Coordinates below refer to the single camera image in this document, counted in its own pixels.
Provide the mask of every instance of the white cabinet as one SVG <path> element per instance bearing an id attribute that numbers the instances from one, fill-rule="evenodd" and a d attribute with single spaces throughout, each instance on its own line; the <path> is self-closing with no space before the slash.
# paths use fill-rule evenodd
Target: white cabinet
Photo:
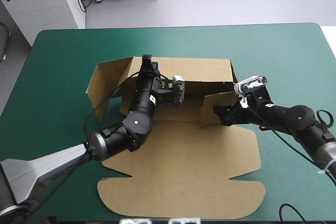
<path id="1" fill-rule="evenodd" d="M 77 0 L 1 0 L 30 45 L 40 31 L 85 28 Z"/>

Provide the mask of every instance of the flattened cardboard box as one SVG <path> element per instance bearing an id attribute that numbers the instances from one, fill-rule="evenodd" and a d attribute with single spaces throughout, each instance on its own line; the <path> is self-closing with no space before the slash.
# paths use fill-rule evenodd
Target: flattened cardboard box
<path id="1" fill-rule="evenodd" d="M 123 152 L 103 165 L 129 174 L 104 178 L 99 196 L 112 211 L 126 216 L 238 219 L 253 213 L 265 196 L 257 181 L 231 178 L 261 167 L 254 132 L 219 124 L 213 105 L 233 104 L 236 77 L 228 59 L 156 58 L 160 73 L 185 80 L 179 108 L 156 107 L 154 128 L 136 152 Z M 96 106 L 110 90 L 140 69 L 141 57 L 97 65 L 87 94 Z M 128 113 L 136 77 L 115 96 Z M 102 120 L 108 103 L 97 111 Z"/>

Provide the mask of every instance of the black robotic arm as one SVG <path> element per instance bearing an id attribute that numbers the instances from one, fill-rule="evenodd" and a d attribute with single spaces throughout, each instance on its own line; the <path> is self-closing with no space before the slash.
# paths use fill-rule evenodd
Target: black robotic arm
<path id="1" fill-rule="evenodd" d="M 336 139 L 328 130 L 333 124 L 321 118 L 318 120 L 311 108 L 298 105 L 291 108 L 273 104 L 266 89 L 267 80 L 264 76 L 253 76 L 235 85 L 239 95 L 234 105 L 214 106 L 214 112 L 220 117 L 222 125 L 252 123 L 259 125 L 262 131 L 274 130 L 289 134 L 301 144 L 312 158 L 314 164 L 323 172 L 336 178 Z"/>
<path id="2" fill-rule="evenodd" d="M 123 121 L 91 133 L 88 143 L 31 161 L 10 158 L 0 162 L 0 223 L 21 223 L 41 203 L 46 185 L 69 175 L 78 165 L 92 159 L 103 161 L 127 149 L 138 150 L 152 130 L 155 107 L 181 106 L 184 100 L 183 78 L 174 76 L 173 82 L 166 84 L 161 76 L 158 63 L 144 55 L 129 114 Z"/>

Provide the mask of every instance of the white cable tie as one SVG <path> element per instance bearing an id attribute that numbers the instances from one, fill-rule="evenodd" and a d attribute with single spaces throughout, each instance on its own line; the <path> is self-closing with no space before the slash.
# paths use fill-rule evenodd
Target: white cable tie
<path id="1" fill-rule="evenodd" d="M 326 172 L 328 172 L 328 168 L 329 166 L 332 165 L 332 163 L 336 162 L 336 158 L 332 159 L 329 163 L 327 163 L 327 165 L 325 166 L 325 168 L 323 170 L 319 170 L 318 173 L 319 174 L 325 174 Z"/>
<path id="2" fill-rule="evenodd" d="M 245 95 L 243 95 L 243 98 L 240 100 L 240 105 L 244 109 L 248 108 L 247 97 Z"/>

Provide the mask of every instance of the green tabletop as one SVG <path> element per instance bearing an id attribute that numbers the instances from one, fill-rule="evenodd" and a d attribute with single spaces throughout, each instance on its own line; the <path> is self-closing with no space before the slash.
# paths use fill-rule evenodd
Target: green tabletop
<path id="1" fill-rule="evenodd" d="M 82 142 L 92 109 L 85 91 L 96 64 L 143 54 L 229 58 L 239 80 L 265 75 L 278 105 L 304 104 L 336 115 L 336 61 L 316 24 L 50 30 L 38 35 L 0 118 L 0 160 L 33 159 Z M 119 103 L 110 102 L 104 125 L 123 118 Z M 102 126 L 94 116 L 89 130 Z M 285 202 L 308 220 L 336 219 L 336 188 L 329 179 L 271 132 L 246 127 L 257 133 L 262 167 L 237 179 L 261 181 L 266 195 L 244 220 L 277 220 Z M 286 139 L 300 148 L 291 136 Z M 98 180 L 112 176 L 122 175 L 98 162 L 79 167 L 37 216 L 120 219 L 97 192 Z M 285 215 L 298 219 L 289 210 Z"/>

